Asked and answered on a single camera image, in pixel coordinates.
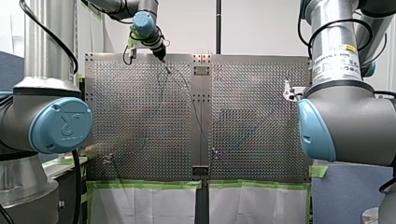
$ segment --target white wall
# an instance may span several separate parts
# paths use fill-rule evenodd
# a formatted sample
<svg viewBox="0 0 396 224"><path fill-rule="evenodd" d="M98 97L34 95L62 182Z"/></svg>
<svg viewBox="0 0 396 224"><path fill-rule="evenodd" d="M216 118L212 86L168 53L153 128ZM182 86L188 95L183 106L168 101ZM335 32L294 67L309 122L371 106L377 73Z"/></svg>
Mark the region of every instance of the white wall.
<svg viewBox="0 0 396 224"><path fill-rule="evenodd" d="M300 2L296 0L222 1L222 53L242 55L306 56L306 46L297 35ZM161 1L158 23L171 41L171 53L208 53L216 48L216 0ZM392 78L396 51L395 24L389 28L389 44L377 60L377 70L366 81L376 90L396 87ZM303 21L306 40L310 26ZM106 18L105 51L123 52L129 34L128 25Z"/></svg>
<svg viewBox="0 0 396 224"><path fill-rule="evenodd" d="M170 53L215 52L216 0L164 0L158 25L171 45ZM105 52L123 52L129 26L106 17Z"/></svg>
<svg viewBox="0 0 396 224"><path fill-rule="evenodd" d="M307 55L297 36L300 1L222 1L222 53L248 55ZM310 27L302 22L305 39Z"/></svg>
<svg viewBox="0 0 396 224"><path fill-rule="evenodd" d="M23 12L17 0L0 2L0 50L23 57Z"/></svg>

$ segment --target pegboard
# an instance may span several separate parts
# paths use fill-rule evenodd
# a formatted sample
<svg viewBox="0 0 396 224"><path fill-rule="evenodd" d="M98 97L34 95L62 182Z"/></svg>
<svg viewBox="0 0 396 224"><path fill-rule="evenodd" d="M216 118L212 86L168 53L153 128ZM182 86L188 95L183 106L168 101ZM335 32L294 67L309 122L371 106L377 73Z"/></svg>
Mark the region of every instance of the pegboard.
<svg viewBox="0 0 396 224"><path fill-rule="evenodd" d="M307 59L215 55L212 69L210 178L308 182L297 104L282 96L285 79L306 85Z"/></svg>
<svg viewBox="0 0 396 224"><path fill-rule="evenodd" d="M89 179L191 180L192 57L163 63L139 55L90 54L86 102L93 115Z"/></svg>
<svg viewBox="0 0 396 224"><path fill-rule="evenodd" d="M121 57L87 55L89 179L192 180L201 165L211 179L309 181L297 104L282 96L285 79L305 85L305 58L168 55L168 74L151 55Z"/></svg>

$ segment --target blue panel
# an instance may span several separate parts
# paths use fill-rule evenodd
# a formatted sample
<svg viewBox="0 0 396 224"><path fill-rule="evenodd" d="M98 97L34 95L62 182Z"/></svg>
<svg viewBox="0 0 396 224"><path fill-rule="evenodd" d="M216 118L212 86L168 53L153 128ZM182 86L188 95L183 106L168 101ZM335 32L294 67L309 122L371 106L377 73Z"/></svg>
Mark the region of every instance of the blue panel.
<svg viewBox="0 0 396 224"><path fill-rule="evenodd" d="M392 169L365 165L330 165L322 179L314 178L314 224L359 224L361 214L378 207L381 185L392 178Z"/></svg>
<svg viewBox="0 0 396 224"><path fill-rule="evenodd" d="M92 112L78 98L64 97L49 103L35 116L29 140L38 152L65 153L79 147L92 127Z"/></svg>
<svg viewBox="0 0 396 224"><path fill-rule="evenodd" d="M154 19L149 12L139 11L134 15L134 29L139 35L151 35L155 28Z"/></svg>
<svg viewBox="0 0 396 224"><path fill-rule="evenodd" d="M299 102L300 139L304 154L312 159L335 161L332 136L322 116L310 100Z"/></svg>

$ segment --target metal bracket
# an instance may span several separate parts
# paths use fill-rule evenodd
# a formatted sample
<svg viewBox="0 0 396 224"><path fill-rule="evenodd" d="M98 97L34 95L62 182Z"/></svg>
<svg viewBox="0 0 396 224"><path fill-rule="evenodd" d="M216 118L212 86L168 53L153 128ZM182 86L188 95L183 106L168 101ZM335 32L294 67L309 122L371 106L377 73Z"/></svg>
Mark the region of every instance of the metal bracket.
<svg viewBox="0 0 396 224"><path fill-rule="evenodd" d="M192 166L192 175L209 175L208 166Z"/></svg>
<svg viewBox="0 0 396 224"><path fill-rule="evenodd" d="M209 76L210 67L209 66L194 66L195 76Z"/></svg>
<svg viewBox="0 0 396 224"><path fill-rule="evenodd" d="M305 87L291 87L288 80L285 80L285 90L283 91L283 97L287 101L298 102L303 96Z"/></svg>

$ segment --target metal pole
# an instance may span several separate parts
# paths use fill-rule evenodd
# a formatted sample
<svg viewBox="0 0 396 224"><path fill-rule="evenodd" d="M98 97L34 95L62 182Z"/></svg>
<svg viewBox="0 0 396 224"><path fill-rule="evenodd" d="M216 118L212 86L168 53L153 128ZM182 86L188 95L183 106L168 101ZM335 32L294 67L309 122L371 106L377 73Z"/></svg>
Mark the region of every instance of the metal pole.
<svg viewBox="0 0 396 224"><path fill-rule="evenodd" d="M75 37L76 0L27 0L38 20L71 50ZM71 61L65 51L28 16L25 16L24 79L14 88L79 91L71 80Z"/></svg>
<svg viewBox="0 0 396 224"><path fill-rule="evenodd" d="M216 5L216 54L221 54L221 0Z"/></svg>

